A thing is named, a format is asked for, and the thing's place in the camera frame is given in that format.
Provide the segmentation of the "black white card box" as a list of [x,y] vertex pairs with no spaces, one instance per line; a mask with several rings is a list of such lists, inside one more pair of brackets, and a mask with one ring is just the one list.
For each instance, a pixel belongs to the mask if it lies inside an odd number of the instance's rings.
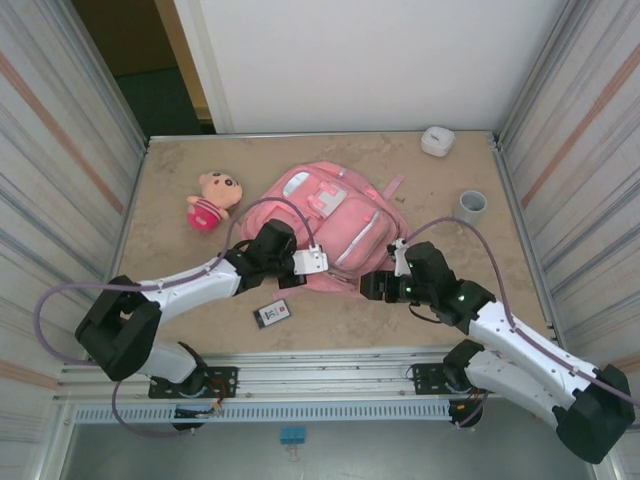
[[268,328],[291,316],[291,312],[284,300],[278,300],[253,312],[259,329]]

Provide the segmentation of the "beige door frame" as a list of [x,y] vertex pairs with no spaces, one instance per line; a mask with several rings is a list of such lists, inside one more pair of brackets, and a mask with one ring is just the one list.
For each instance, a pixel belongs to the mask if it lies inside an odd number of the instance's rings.
[[205,133],[216,134],[207,88],[206,24],[200,0],[153,0],[176,59],[196,117]]

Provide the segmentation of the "small white lidded box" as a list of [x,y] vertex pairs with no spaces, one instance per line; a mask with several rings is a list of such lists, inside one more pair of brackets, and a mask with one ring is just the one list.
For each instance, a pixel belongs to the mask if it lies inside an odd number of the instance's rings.
[[431,126],[422,135],[421,150],[434,157],[444,157],[455,142],[455,133],[449,129]]

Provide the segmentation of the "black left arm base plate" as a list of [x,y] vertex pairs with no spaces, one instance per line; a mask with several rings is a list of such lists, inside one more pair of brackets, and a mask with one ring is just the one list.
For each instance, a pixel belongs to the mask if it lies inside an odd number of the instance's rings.
[[237,367],[197,367],[182,383],[152,377],[148,390],[151,399],[227,399],[234,398],[238,385]]

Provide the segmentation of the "aluminium mounting rail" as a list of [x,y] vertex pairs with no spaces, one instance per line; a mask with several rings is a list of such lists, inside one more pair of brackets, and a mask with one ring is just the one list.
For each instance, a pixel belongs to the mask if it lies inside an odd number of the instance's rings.
[[[370,348],[204,356],[211,366],[239,368],[237,401],[388,400],[414,396],[410,365],[440,363],[452,347]],[[124,380],[117,400],[151,401],[150,380]],[[106,403],[114,389],[97,367],[64,366],[54,403]]]

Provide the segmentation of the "pink plush doll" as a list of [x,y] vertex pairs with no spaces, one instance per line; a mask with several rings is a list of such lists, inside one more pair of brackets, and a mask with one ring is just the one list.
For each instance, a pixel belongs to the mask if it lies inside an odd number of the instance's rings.
[[199,177],[201,192],[188,196],[187,220],[200,231],[213,231],[229,218],[229,210],[240,202],[243,189],[233,177],[222,172],[209,172]]

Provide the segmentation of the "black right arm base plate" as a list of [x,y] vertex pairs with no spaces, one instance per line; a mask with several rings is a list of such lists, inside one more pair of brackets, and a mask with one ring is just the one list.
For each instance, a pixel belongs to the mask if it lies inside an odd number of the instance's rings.
[[413,364],[406,373],[416,395],[440,395],[450,392],[441,363]]

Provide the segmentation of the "grey cup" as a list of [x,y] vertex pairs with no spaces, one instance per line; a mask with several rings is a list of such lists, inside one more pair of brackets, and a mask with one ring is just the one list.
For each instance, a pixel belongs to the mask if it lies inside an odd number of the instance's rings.
[[476,225],[488,207],[486,197],[479,191],[467,190],[460,194],[453,209],[453,217]]

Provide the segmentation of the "pink student backpack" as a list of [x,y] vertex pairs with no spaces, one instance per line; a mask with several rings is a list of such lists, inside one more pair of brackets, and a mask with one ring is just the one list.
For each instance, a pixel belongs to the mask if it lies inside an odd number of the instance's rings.
[[265,194],[269,202],[251,207],[241,224],[243,239],[255,237],[271,219],[289,225],[298,247],[310,237],[327,254],[329,270],[307,276],[304,289],[358,298],[359,278],[394,268],[387,246],[409,233],[391,197],[404,181],[396,176],[382,191],[359,173],[330,162],[297,166],[286,172]]

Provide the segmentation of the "blue binder clip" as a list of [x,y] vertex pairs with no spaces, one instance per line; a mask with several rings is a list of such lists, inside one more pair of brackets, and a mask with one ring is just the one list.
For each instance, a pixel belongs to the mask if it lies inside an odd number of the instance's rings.
[[289,455],[289,460],[298,460],[298,450],[306,442],[306,428],[304,426],[286,426],[280,430],[280,444]]

